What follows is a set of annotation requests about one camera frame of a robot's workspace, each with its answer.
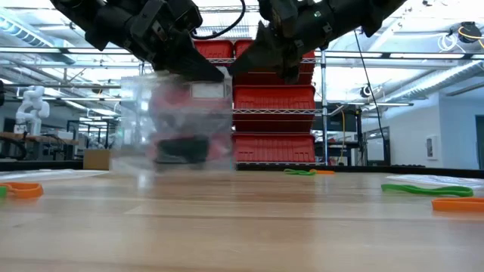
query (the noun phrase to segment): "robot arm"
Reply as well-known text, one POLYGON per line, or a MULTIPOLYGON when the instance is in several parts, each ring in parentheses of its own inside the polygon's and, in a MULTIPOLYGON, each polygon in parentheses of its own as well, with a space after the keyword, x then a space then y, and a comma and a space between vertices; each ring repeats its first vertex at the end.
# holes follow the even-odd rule
MULTIPOLYGON (((202 24, 191 0, 51 0, 56 9, 85 30, 99 50, 108 42, 191 80, 222 81, 224 76, 195 49, 190 37, 202 24)), ((301 57, 362 26, 367 36, 405 0, 259 0, 255 42, 231 65, 235 76, 256 67, 297 80, 301 57)))
POLYGON ((23 93, 22 104, 18 107, 15 114, 16 125, 15 133, 24 133, 27 131, 27 122, 31 122, 30 134, 39 135, 40 127, 43 118, 47 118, 50 114, 50 106, 46 101, 42 100, 44 95, 44 87, 30 86, 28 91, 23 93))
POLYGON ((259 0, 260 12, 269 21, 259 23, 256 40, 232 64, 232 75, 255 67, 272 68, 287 83, 299 75, 304 54, 325 50, 334 39, 362 26, 370 37, 384 19, 405 0, 259 0))

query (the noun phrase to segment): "red plastic crate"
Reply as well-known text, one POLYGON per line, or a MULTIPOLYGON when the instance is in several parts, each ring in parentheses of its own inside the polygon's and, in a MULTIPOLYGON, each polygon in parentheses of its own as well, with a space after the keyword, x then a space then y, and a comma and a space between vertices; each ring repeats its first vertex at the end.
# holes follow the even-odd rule
MULTIPOLYGON (((299 74, 296 85, 308 85, 312 82, 312 73, 299 74)), ((234 78, 235 85, 285 85, 276 73, 244 73, 234 78)))
MULTIPOLYGON (((251 44, 252 40, 239 40, 236 41, 235 46, 235 57, 239 57, 251 44)), ((302 58, 315 58, 315 52, 310 51, 304 54, 302 58)), ((306 85, 311 84, 312 74, 315 71, 314 63, 301 63, 299 66, 299 82, 298 84, 306 85)), ((254 72, 264 72, 264 70, 255 70, 254 72)), ((279 79, 275 73, 247 73, 240 75, 235 79, 235 84, 245 84, 245 85, 283 85, 284 80, 279 79)))
POLYGON ((234 44, 231 41, 195 41, 195 47, 205 58, 233 58, 234 44))
MULTIPOLYGON (((245 110, 314 110, 311 85, 251 86, 234 88, 234 108, 245 110)), ((239 132, 309 132, 314 114, 234 114, 239 132)))
POLYGON ((235 134, 238 162, 315 162, 310 134, 235 134))
POLYGON ((314 96, 312 85, 238 85, 234 89, 234 108, 313 110, 314 96))

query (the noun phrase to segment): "black wire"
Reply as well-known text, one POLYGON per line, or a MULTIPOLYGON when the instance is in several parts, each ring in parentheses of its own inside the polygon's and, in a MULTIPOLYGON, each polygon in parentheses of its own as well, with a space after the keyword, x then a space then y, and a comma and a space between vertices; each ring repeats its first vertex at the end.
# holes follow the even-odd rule
POLYGON ((7 138, 7 137, 3 137, 3 136, 0 136, 0 141, 4 141, 5 143, 13 144, 14 146, 18 147, 18 149, 20 151, 19 156, 5 156, 5 155, 0 153, 0 159, 10 158, 10 159, 22 160, 22 159, 25 159, 25 157, 27 157, 27 149, 25 148, 25 146, 21 142, 14 140, 14 139, 7 138))
POLYGON ((199 40, 209 40, 209 39, 214 39, 214 38, 217 38, 219 36, 222 36, 222 35, 226 34, 227 32, 231 31, 236 25, 238 25, 242 21, 242 18, 244 18, 244 15, 245 15, 245 1, 240 0, 240 3, 242 4, 242 11, 240 13, 240 16, 229 27, 222 30, 221 32, 218 32, 218 33, 215 33, 215 34, 212 34, 212 35, 209 35, 209 36, 196 36, 195 34, 191 33, 190 34, 191 38, 199 39, 199 40))
POLYGON ((380 110, 378 109, 377 100, 375 99, 375 95, 373 94, 373 88, 371 87, 370 77, 368 77, 368 71, 366 70, 365 59, 363 58, 363 53, 361 52, 361 46, 360 46, 360 41, 358 40, 358 34, 356 34, 356 30, 354 30, 353 32, 355 33, 356 44, 358 45, 358 50, 360 52, 361 62, 363 63, 363 69, 365 69, 366 80, 368 81, 368 88, 370 89, 373 102, 375 103, 375 107, 377 108, 378 127, 380 128, 381 138, 383 139, 383 145, 385 146, 385 136, 383 135, 383 129, 381 128, 380 110))

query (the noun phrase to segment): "ceiling beam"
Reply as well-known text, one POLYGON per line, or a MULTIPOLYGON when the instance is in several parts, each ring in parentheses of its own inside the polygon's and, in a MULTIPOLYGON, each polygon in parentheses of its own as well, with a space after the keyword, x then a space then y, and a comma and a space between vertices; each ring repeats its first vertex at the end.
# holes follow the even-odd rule
POLYGON ((477 89, 480 89, 480 88, 484 88, 484 82, 477 83, 475 85, 471 85, 471 86, 468 86, 466 88, 462 88, 460 90, 450 92, 450 93, 447 94, 447 96, 448 97, 454 97, 454 96, 458 96, 459 94, 465 94, 469 91, 474 91, 474 90, 477 90, 477 89))

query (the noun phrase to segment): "green rubber band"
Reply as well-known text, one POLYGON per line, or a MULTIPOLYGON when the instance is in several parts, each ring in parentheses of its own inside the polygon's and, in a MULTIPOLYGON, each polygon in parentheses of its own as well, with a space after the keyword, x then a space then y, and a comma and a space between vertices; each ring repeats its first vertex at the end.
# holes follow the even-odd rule
POLYGON ((382 184, 381 190, 400 190, 407 193, 424 194, 431 196, 473 196, 474 192, 469 187, 464 186, 447 186, 436 189, 425 189, 414 185, 396 185, 396 184, 382 184))
POLYGON ((293 169, 285 169, 284 173, 286 175, 316 175, 315 172, 308 172, 303 170, 293 170, 293 169))
POLYGON ((7 197, 7 187, 0 186, 0 198, 7 197))

